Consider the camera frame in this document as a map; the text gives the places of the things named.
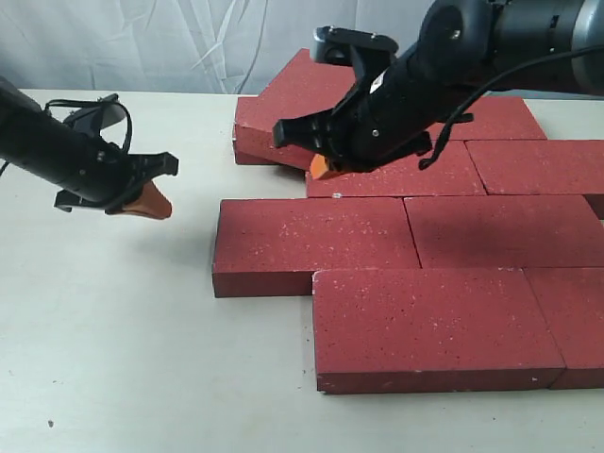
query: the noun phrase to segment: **white table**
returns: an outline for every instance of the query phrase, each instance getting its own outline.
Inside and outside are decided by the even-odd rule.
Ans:
[[[44,181],[0,179],[0,452],[602,451],[601,391],[316,393],[310,300],[215,300],[210,282],[219,201],[302,179],[233,163],[234,96],[121,99],[133,152],[180,158],[158,179],[171,220],[65,214]],[[604,103],[528,103],[550,138],[604,139]]]

